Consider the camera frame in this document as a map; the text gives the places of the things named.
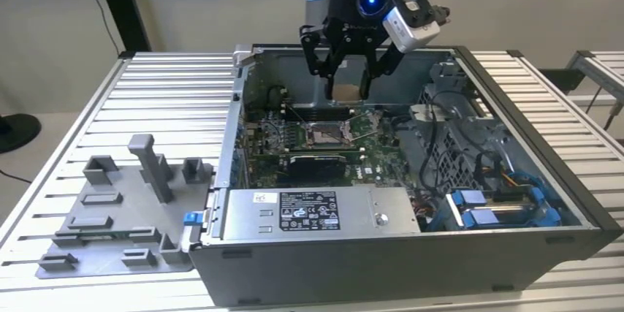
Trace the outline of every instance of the blue tab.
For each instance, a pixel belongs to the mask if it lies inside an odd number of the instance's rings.
[[[462,193],[462,197],[464,198],[464,202],[467,206],[479,206],[479,205],[488,204],[483,191],[462,190],[460,193]]]
[[[455,190],[451,194],[451,197],[452,197],[452,201],[454,203],[458,205],[458,206],[462,206],[463,203],[464,203],[464,198],[462,196],[462,191],[459,190]]]
[[[542,205],[542,204],[544,203],[544,201],[547,200],[547,199],[544,198],[544,193],[543,193],[543,191],[539,190],[539,188],[534,186],[534,187],[531,188],[531,194],[532,194],[532,196],[534,196],[535,203],[536,203],[538,205]]]
[[[472,217],[472,215],[470,214],[470,211],[468,212],[464,212],[464,214],[462,215],[462,220],[464,221],[464,227],[467,229],[472,229],[475,228],[476,224],[475,224],[475,218]]]
[[[200,213],[187,212],[184,214],[184,225],[186,226],[202,226],[204,218]]]
[[[532,221],[538,227],[559,227],[562,224],[562,217],[558,210],[547,208],[542,218]]]

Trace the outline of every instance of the metal rail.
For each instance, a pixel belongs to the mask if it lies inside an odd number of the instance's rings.
[[[520,111],[624,226],[624,151],[535,67],[507,52],[478,60]],[[91,155],[110,153],[139,164],[126,144],[132,133],[155,135],[170,163],[200,155],[219,165],[231,101],[232,56],[139,53],[119,61],[59,149],[0,228],[0,308],[108,311],[215,308],[196,271],[39,280],[36,260],[60,228],[84,184]],[[624,305],[624,238],[586,261],[558,265],[523,292],[307,306],[272,311],[580,311]]]

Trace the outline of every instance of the gray plastic post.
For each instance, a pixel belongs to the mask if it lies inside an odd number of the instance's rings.
[[[183,163],[183,176],[187,184],[202,184],[210,175],[206,172],[204,162],[199,157],[187,157]]]
[[[143,177],[150,181],[155,190],[158,201],[167,203],[174,199],[172,189],[167,184],[167,174],[163,172],[162,163],[158,161],[154,147],[152,134],[135,134],[130,140],[128,150],[139,157],[143,166]]]
[[[114,171],[119,171],[119,168],[111,156],[91,156],[82,172],[91,185],[102,186],[112,184],[111,179],[108,179],[107,172]]]
[[[176,265],[188,262],[188,254],[183,252],[180,246],[174,245],[172,240],[167,234],[163,235],[159,251],[168,265]]]

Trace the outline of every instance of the metal frame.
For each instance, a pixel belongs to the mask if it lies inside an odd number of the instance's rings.
[[[567,68],[579,69],[616,101],[624,102],[624,53],[579,51]]]

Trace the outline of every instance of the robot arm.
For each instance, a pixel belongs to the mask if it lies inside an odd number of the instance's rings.
[[[311,74],[327,79],[326,98],[332,98],[334,76],[344,57],[363,55],[360,96],[367,99],[372,80],[391,75],[404,54],[438,36],[448,14],[448,8],[431,6],[428,0],[330,0],[324,23],[299,29]],[[378,58],[376,50],[388,37],[392,45]],[[322,44],[330,46],[324,60],[315,53]]]

